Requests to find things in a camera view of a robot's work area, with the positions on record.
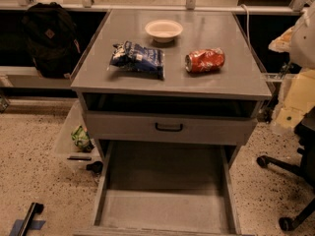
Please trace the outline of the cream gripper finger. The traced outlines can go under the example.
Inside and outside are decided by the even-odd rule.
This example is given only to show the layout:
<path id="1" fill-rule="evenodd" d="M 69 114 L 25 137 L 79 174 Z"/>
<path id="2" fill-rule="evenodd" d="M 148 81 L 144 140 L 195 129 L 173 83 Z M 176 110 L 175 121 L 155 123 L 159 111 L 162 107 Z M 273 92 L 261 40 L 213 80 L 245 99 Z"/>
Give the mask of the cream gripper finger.
<path id="1" fill-rule="evenodd" d="M 268 48 L 272 51 L 283 53 L 289 52 L 291 48 L 291 37 L 293 28 L 287 29 L 276 39 L 272 40 Z"/>
<path id="2" fill-rule="evenodd" d="M 297 75 L 284 77 L 275 108 L 275 127 L 292 130 L 315 106 L 315 71 L 303 69 Z"/>

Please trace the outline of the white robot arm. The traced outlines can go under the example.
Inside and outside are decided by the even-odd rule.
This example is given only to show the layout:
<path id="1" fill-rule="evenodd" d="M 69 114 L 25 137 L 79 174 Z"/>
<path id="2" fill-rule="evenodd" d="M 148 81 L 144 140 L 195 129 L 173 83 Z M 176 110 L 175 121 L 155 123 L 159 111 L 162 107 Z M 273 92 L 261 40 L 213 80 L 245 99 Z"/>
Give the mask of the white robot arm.
<path id="1" fill-rule="evenodd" d="M 283 99 L 273 113 L 273 125 L 293 129 L 315 106 L 315 3 L 302 14 L 295 25 L 269 44 L 275 52 L 289 54 L 289 61 L 302 70 L 291 79 Z"/>

